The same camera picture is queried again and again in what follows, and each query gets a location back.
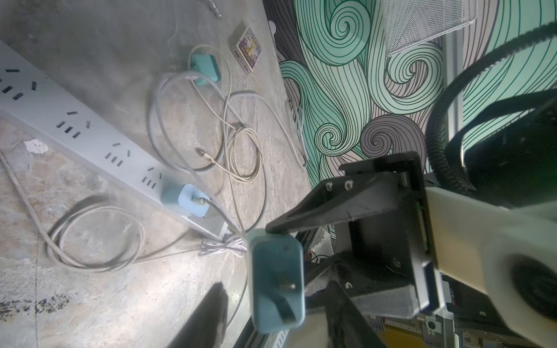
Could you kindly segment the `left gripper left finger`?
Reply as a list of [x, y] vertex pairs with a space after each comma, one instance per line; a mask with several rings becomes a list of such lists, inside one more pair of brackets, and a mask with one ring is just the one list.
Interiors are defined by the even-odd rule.
[[228, 304], [223, 284], [213, 284], [168, 347], [221, 347], [226, 334]]

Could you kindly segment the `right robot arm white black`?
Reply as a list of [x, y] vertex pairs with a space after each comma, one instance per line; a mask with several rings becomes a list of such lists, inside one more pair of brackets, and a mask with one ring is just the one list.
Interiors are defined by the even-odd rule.
[[[556, 90], [493, 102], [449, 143], [445, 116], [457, 96], [479, 75], [525, 49], [556, 37], [556, 24], [504, 43], [462, 72], [436, 101], [425, 147], [436, 188], [460, 200], [497, 207], [525, 207], [556, 196]], [[432, 205], [421, 158], [402, 152], [342, 166], [342, 176], [321, 181], [288, 213], [270, 222], [270, 234], [333, 226], [339, 248], [325, 264], [361, 310], [387, 317], [432, 313], [441, 306], [434, 218], [447, 201]]]

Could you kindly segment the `light blue usb charger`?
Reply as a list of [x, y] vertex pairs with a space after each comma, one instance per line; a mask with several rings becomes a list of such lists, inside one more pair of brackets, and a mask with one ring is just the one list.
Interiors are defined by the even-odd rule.
[[209, 204], [201, 203], [201, 199], [209, 200], [209, 196], [192, 184], [169, 185], [162, 190], [161, 202], [168, 209], [181, 216], [203, 218]]

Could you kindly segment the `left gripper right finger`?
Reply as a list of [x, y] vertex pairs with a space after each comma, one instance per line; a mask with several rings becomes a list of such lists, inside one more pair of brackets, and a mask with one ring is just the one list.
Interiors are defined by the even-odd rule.
[[327, 347], [386, 348], [344, 289], [333, 281], [325, 289], [325, 312]]

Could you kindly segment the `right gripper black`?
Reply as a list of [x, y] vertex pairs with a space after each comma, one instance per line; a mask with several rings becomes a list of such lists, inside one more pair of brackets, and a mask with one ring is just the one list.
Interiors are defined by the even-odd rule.
[[403, 152], [343, 164], [296, 207], [268, 223], [286, 234], [335, 226], [336, 251], [305, 275], [307, 314], [325, 308], [339, 285], [363, 316], [433, 315], [444, 303], [422, 159]]

